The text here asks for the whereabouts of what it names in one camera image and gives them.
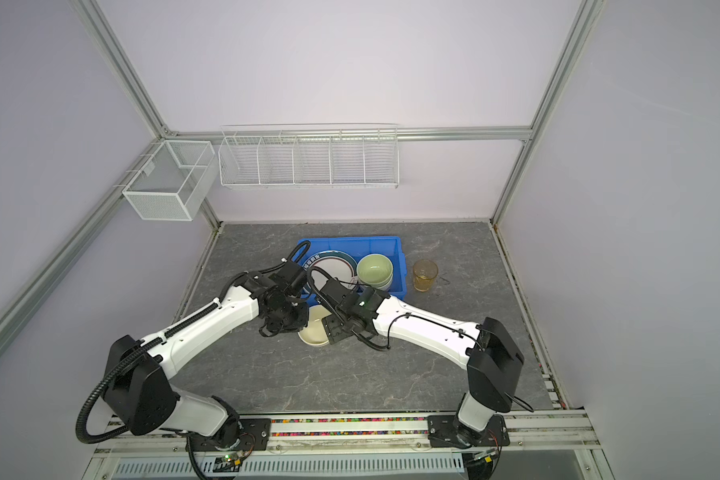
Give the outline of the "cream white bowl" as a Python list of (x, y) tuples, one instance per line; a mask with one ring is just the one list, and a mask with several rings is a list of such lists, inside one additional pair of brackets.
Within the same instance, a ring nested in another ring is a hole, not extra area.
[(360, 285), (361, 285), (362, 287), (374, 288), (374, 289), (378, 289), (378, 290), (382, 290), (382, 291), (387, 291), (387, 290), (391, 287), (393, 280), (394, 280), (394, 276), (390, 276), (388, 279), (386, 279), (386, 280), (383, 281), (383, 282), (364, 282), (364, 281), (361, 281), (361, 282), (360, 282)]

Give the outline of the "green rimmed white plate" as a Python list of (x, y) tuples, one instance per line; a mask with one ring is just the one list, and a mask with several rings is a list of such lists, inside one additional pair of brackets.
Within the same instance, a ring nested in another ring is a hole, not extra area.
[(324, 250), (311, 254), (303, 263), (303, 267), (306, 270), (310, 267), (322, 269), (345, 287), (357, 284), (357, 261), (342, 251)]

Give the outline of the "amber glass cup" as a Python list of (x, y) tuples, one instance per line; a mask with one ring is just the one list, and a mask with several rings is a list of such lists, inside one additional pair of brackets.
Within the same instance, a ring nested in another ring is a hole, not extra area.
[(438, 265), (429, 259), (420, 259), (413, 265), (413, 286), (418, 292), (429, 291), (439, 274)]

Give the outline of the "bowls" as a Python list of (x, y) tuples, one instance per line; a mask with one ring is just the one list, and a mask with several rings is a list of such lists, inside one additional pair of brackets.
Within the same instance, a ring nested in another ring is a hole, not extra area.
[(329, 315), (329, 310), (321, 305), (310, 307), (307, 326), (298, 332), (300, 340), (312, 347), (328, 345), (329, 338), (322, 320)]

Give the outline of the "light green bowl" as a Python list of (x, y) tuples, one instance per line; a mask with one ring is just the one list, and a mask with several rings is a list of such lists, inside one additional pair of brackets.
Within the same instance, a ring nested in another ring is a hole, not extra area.
[(384, 284), (394, 275), (392, 261), (382, 254), (369, 254), (357, 264), (357, 277), (364, 284)]

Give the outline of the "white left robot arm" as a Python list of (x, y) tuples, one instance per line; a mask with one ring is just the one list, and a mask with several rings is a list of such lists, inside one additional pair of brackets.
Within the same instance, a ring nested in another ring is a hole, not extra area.
[(142, 339), (118, 339), (90, 401), (103, 400), (122, 421), (121, 432), (181, 431), (211, 438), (223, 447), (234, 444), (240, 429), (234, 408), (171, 381), (205, 349), (257, 318), (264, 320), (270, 334), (305, 328), (308, 306), (300, 290), (252, 272), (231, 281), (221, 295), (178, 323)]

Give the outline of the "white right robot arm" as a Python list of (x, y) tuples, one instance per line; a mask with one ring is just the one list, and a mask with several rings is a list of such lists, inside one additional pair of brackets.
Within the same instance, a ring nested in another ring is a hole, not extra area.
[(489, 422), (511, 411), (525, 364), (506, 327), (487, 317), (461, 321), (413, 307), (375, 289), (361, 293), (317, 295), (343, 334), (376, 351), (387, 351), (394, 339), (437, 354), (466, 372), (468, 390), (454, 418), (466, 439), (488, 433)]

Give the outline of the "blue plastic bin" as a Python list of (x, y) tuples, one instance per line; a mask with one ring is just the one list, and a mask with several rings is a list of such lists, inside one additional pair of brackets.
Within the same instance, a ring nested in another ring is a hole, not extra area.
[(381, 254), (392, 262), (394, 272), (389, 293), (404, 300), (407, 293), (407, 266), (402, 248), (402, 240), (397, 236), (364, 236), (364, 237), (331, 237), (331, 238), (305, 238), (310, 242), (309, 249), (302, 253), (298, 263), (304, 268), (323, 258), (339, 259), (342, 262), (342, 269), (351, 274), (342, 275), (340, 270), (333, 267), (323, 266), (323, 269), (331, 273), (336, 271), (337, 276), (342, 280), (352, 280), (357, 276), (359, 262), (370, 254)]

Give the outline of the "small white mesh basket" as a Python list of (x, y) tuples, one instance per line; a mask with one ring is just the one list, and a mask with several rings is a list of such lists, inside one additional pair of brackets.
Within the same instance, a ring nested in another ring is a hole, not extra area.
[(209, 141), (164, 140), (123, 190), (147, 221), (192, 221), (218, 175)]

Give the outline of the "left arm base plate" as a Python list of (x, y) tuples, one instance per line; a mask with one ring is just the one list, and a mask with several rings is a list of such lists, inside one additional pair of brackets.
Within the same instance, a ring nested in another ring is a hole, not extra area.
[(259, 451), (265, 450), (270, 437), (272, 421), (267, 417), (242, 418), (227, 421), (214, 435), (189, 435), (195, 451)]

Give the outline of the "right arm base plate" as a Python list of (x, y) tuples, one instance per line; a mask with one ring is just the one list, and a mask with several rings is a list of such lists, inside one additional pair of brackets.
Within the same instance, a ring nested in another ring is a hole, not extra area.
[(495, 414), (481, 431), (462, 424), (455, 414), (427, 417), (428, 440), (435, 448), (467, 449), (472, 447), (505, 447), (510, 444), (505, 419)]

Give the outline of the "aluminium mounting rail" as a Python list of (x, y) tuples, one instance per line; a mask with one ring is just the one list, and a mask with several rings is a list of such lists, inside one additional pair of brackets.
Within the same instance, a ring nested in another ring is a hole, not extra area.
[(445, 412), (263, 414), (259, 451), (196, 451), (166, 432), (124, 435), (95, 449), (86, 479), (612, 479), (582, 410), (504, 415), (505, 447), (432, 447), (427, 417)]

